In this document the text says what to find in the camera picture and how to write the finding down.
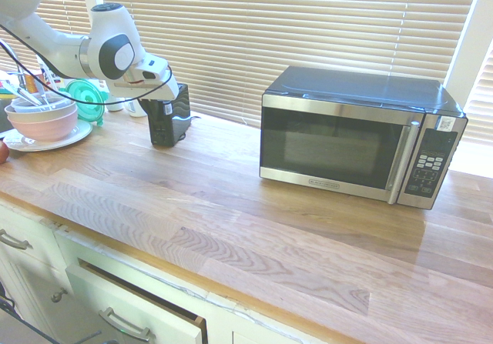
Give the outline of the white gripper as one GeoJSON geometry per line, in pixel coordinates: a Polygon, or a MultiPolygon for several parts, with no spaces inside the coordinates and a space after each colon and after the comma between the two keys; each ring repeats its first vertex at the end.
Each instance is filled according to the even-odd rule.
{"type": "MultiPolygon", "coordinates": [[[[164,80],[145,80],[131,84],[122,78],[109,80],[108,89],[116,98],[140,99],[139,104],[147,114],[149,127],[152,128],[158,119],[159,107],[157,100],[172,101],[179,94],[179,87],[174,75],[165,75],[164,80]]],[[[160,112],[163,117],[173,116],[172,102],[161,102],[160,112]]]]}

